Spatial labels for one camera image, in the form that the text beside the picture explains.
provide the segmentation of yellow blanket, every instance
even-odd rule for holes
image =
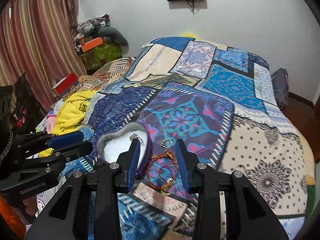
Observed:
[[[90,99],[96,93],[95,90],[84,90],[71,95],[61,106],[56,119],[56,125],[51,133],[57,135],[77,131],[81,128],[81,121],[89,108]],[[39,153],[40,157],[51,154],[52,148]]]

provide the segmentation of patchwork quilt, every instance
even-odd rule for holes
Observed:
[[[87,171],[99,159],[100,136],[129,122],[146,127],[154,156],[164,152],[162,140],[183,138],[201,162],[226,173],[242,171],[290,240],[302,227],[308,196],[304,148],[276,105],[269,65],[261,57],[186,37],[145,44],[130,68],[92,98],[81,129],[94,148],[82,160]],[[170,177],[163,166],[173,168],[161,159],[150,169],[154,184],[163,183],[158,174]],[[169,192],[162,195],[143,179],[129,194],[118,195],[123,239],[191,239],[198,195],[187,194],[179,174]],[[221,239],[226,239],[222,192],[220,200]],[[92,225],[89,235],[93,239]]]

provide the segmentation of orange box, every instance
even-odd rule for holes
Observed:
[[[89,41],[85,44],[82,45],[82,50],[83,52],[86,52],[88,51],[89,49],[92,49],[94,47],[97,47],[98,45],[102,44],[103,43],[103,40],[101,37],[99,38],[95,38],[93,39],[92,41]]]

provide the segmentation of metal bolt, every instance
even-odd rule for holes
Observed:
[[[233,175],[235,175],[237,178],[241,178],[243,173],[241,171],[235,171]]]
[[[75,172],[73,173],[73,176],[74,176],[75,178],[79,178],[79,177],[82,176],[82,172],[81,172],[81,171],[75,171]]]
[[[205,164],[205,163],[198,163],[198,164],[197,164],[197,167],[198,167],[199,169],[201,169],[201,170],[204,170],[204,169],[207,167],[207,164]]]
[[[119,168],[119,164],[118,163],[111,163],[109,167],[110,167],[110,169],[115,170],[115,169]]]

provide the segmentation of striped curtain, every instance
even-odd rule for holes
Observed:
[[[70,73],[86,70],[73,47],[78,0],[10,0],[0,14],[0,86],[26,72],[46,110],[55,102],[52,87]]]

